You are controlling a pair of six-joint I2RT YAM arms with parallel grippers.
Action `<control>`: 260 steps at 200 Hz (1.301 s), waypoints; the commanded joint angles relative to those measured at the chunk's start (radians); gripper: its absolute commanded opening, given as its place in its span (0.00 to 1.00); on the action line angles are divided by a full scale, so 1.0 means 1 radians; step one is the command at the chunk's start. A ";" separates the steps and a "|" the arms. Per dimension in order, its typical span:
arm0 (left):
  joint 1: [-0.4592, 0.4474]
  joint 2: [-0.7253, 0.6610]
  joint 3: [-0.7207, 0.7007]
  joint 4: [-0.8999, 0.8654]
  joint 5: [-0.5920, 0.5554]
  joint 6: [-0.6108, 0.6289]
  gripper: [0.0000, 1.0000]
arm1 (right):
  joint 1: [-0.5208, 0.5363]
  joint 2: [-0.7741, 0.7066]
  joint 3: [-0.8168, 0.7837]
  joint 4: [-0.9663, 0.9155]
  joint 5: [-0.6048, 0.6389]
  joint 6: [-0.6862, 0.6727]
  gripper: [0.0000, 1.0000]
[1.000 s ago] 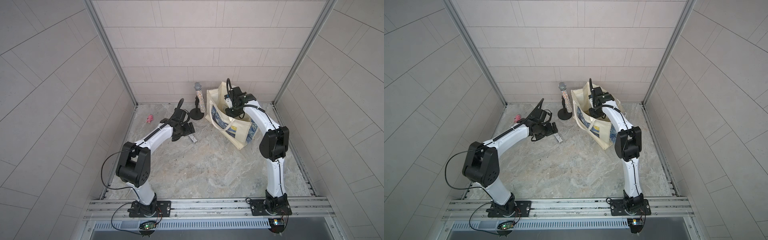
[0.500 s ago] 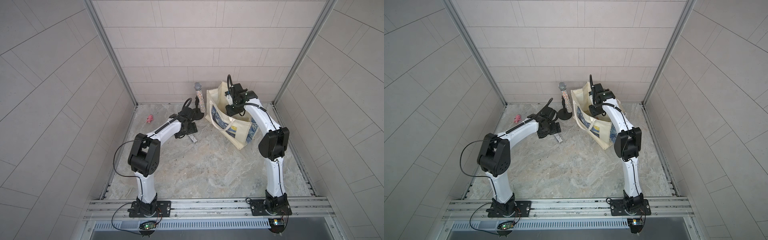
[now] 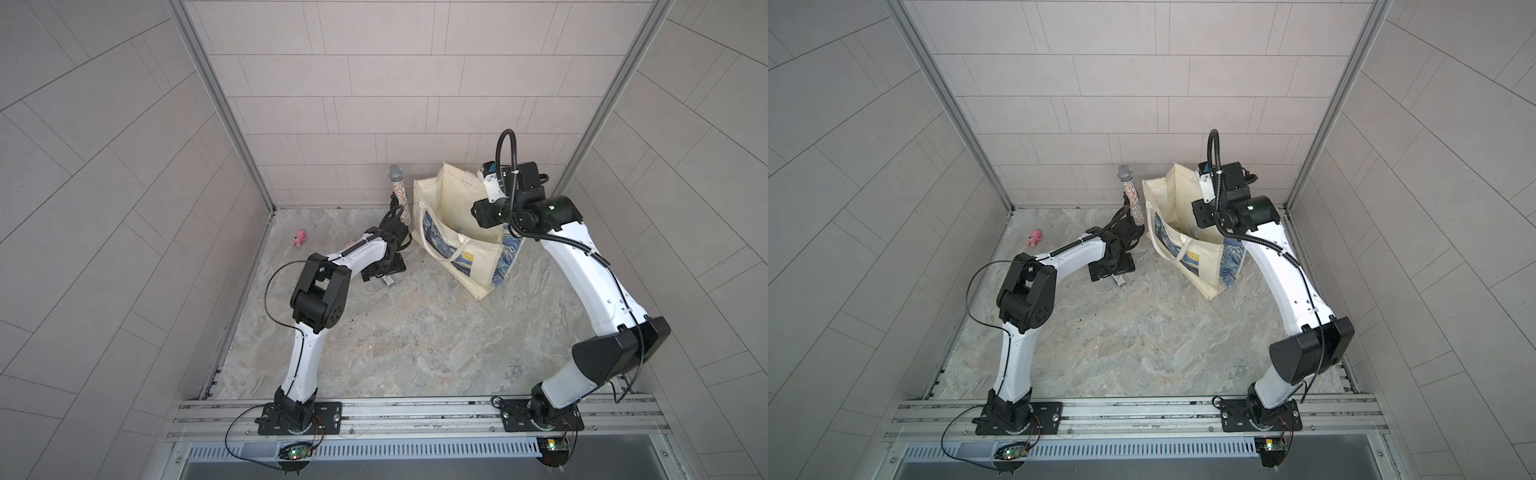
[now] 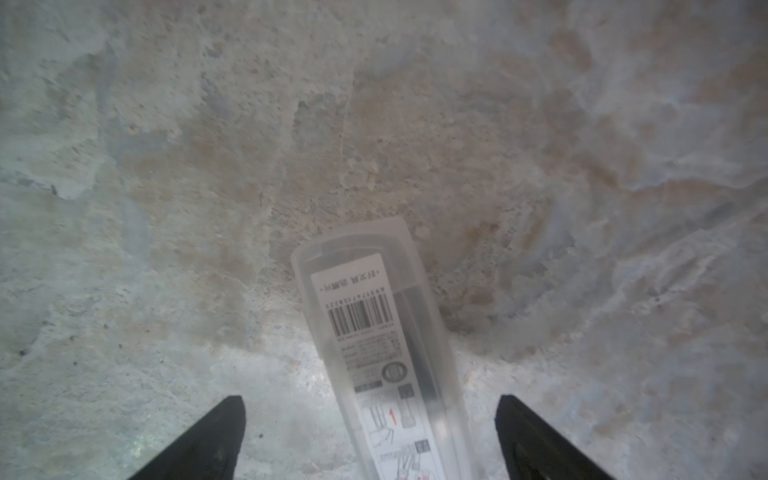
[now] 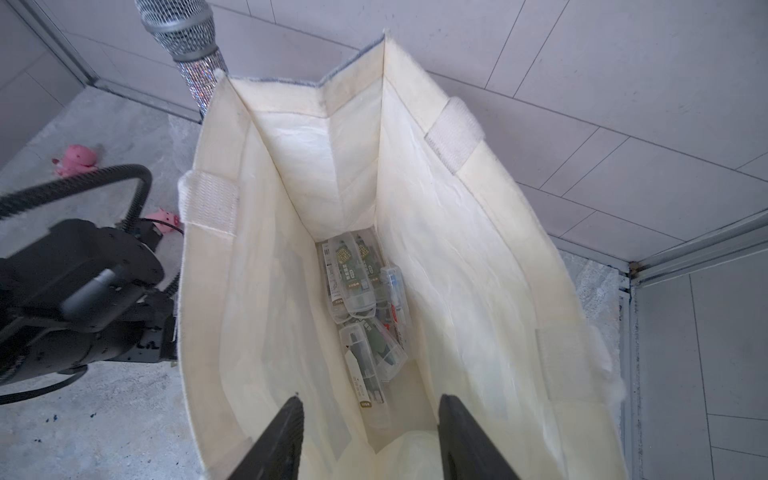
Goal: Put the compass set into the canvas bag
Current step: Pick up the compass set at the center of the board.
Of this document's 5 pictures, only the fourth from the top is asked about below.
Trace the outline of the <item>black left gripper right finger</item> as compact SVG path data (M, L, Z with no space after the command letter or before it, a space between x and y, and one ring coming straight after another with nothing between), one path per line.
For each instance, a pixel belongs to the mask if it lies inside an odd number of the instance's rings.
M495 428L512 480L613 479L514 395L500 397Z

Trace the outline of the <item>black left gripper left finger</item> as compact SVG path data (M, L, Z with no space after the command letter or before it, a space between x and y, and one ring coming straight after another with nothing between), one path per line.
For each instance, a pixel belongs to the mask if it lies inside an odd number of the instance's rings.
M234 478L246 427L241 396L228 396L130 480Z

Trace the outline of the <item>clear compass case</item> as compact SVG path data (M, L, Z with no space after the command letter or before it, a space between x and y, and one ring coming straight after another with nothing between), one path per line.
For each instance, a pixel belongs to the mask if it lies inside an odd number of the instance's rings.
M476 478L447 332L405 220L336 229L291 261L363 477Z

